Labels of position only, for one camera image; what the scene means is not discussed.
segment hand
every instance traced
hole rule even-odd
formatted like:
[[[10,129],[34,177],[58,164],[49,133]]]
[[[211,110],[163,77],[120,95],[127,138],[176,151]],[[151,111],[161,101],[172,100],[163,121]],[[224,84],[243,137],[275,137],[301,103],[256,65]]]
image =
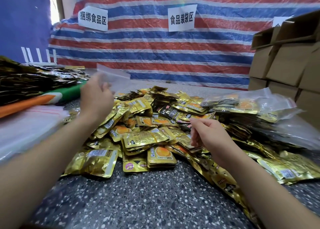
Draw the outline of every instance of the hand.
[[[220,122],[214,119],[190,119],[191,145],[203,146],[210,151],[213,160],[228,169],[230,164],[245,154],[231,139]]]
[[[114,96],[110,85],[100,86],[101,74],[93,75],[81,88],[80,116],[91,119],[97,125],[102,123],[114,106]]]

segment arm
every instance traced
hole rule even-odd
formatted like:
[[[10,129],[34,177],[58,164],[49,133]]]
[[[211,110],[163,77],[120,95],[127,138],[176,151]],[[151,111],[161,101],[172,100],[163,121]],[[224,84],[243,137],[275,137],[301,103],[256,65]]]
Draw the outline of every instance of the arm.
[[[313,229],[320,219],[248,157],[217,120],[191,121],[191,145],[205,146],[237,181],[267,229]]]
[[[28,152],[0,166],[0,228],[18,228],[36,209],[85,140],[113,107],[93,76],[81,90],[80,115]]]

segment terrazzo table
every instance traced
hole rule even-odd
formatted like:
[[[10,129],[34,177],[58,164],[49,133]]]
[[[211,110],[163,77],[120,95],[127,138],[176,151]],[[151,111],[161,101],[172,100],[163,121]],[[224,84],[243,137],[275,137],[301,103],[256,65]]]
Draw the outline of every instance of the terrazzo table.
[[[144,81],[133,81],[121,92],[153,85],[200,97],[230,92]],[[78,105],[79,100],[75,100],[66,108]],[[320,164],[320,152],[306,151],[303,155]],[[320,181],[298,183],[286,189],[320,215]],[[34,212],[30,223],[66,229],[255,228],[233,200],[182,159],[174,170],[125,174],[122,162],[117,161],[110,179],[62,178]]]

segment person's right arm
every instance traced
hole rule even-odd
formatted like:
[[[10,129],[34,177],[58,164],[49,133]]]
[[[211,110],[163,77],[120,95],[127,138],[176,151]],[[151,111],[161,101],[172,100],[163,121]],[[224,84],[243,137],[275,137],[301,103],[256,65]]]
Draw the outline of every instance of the person's right arm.
[[[191,120],[191,145],[204,146],[237,181],[267,229],[314,229],[320,218],[245,154],[217,120]]]

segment forearm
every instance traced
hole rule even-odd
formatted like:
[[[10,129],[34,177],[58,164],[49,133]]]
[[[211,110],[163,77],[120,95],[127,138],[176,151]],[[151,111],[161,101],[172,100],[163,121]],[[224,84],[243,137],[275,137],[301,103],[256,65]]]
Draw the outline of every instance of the forearm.
[[[18,228],[30,216],[97,123],[90,117],[78,117],[0,166],[0,228]]]
[[[245,153],[227,170],[267,229],[317,228],[320,219]]]

